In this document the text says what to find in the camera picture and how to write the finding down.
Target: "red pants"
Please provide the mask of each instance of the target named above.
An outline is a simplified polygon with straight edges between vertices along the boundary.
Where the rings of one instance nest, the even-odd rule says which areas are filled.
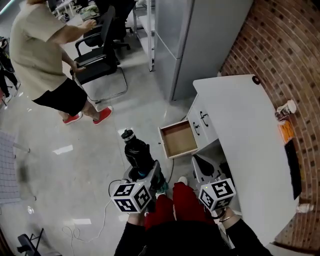
[[[212,218],[206,216],[204,206],[199,204],[193,189],[179,182],[174,184],[173,201],[164,194],[158,197],[155,203],[155,212],[150,212],[145,217],[145,229],[175,221],[173,206],[177,221],[200,221],[215,224]]]

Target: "beige t-shirt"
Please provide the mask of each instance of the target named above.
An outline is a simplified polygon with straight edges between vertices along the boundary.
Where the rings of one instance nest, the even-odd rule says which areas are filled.
[[[67,79],[63,73],[62,49],[48,41],[64,26],[42,3],[27,4],[13,22],[10,58],[32,100],[55,90]]]

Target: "open drawer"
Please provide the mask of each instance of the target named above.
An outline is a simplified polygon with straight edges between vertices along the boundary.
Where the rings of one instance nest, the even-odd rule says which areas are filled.
[[[198,146],[188,120],[158,128],[165,156],[169,159],[191,154]]]

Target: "white desk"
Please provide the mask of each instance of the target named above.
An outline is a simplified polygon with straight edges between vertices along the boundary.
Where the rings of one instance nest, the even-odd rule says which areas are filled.
[[[72,5],[71,5],[71,2],[72,2],[72,1],[73,1],[73,0],[66,0],[66,1],[62,2],[61,4],[59,4],[59,5],[55,8],[58,16],[60,16],[59,9],[61,9],[61,8],[64,8],[65,12],[68,13],[68,11],[67,11],[67,5],[69,5],[69,9],[70,9],[70,12],[71,12],[72,17],[75,16],[74,11],[73,11],[73,8],[72,8]]]
[[[189,151],[170,150],[168,138],[181,123],[173,124],[175,130],[171,131],[170,125],[160,128],[160,135],[168,158],[190,154],[219,139],[243,219],[261,243],[267,245],[295,215],[298,199],[294,200],[275,109],[263,87],[253,83],[252,77],[223,76],[193,82],[198,95],[185,122],[189,123],[194,140],[183,145]],[[185,132],[185,128],[183,131],[183,142],[192,139],[188,137],[190,132]]]

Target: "person in black clothes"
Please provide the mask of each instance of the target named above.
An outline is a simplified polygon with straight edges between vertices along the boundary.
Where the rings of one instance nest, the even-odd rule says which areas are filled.
[[[174,185],[173,201],[161,194],[155,212],[146,217],[130,214],[114,256],[272,256],[230,208],[220,222],[235,249],[227,247],[218,226],[207,217],[187,179],[181,177]]]
[[[13,83],[15,89],[18,91],[20,83],[18,83],[14,75],[14,68],[12,67],[9,57],[9,39],[0,36],[0,88],[5,95],[5,103],[8,103],[12,95],[10,95],[5,76]]]

